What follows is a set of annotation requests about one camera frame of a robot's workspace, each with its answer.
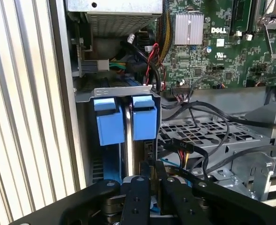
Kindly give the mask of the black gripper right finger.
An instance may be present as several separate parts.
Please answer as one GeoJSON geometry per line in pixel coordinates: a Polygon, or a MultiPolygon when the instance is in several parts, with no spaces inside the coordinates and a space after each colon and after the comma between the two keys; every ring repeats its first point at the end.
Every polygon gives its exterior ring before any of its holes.
{"type": "Polygon", "coordinates": [[[276,208],[188,174],[192,186],[169,177],[161,161],[155,170],[162,199],[182,225],[276,225],[276,208]]]}

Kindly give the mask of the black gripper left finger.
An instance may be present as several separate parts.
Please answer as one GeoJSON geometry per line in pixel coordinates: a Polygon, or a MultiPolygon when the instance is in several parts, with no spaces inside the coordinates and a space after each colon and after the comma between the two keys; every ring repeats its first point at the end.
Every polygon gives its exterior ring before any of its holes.
{"type": "Polygon", "coordinates": [[[121,225],[147,225],[150,216],[150,167],[119,184],[101,180],[13,222],[14,225],[103,225],[104,216],[120,213],[121,225]]]}

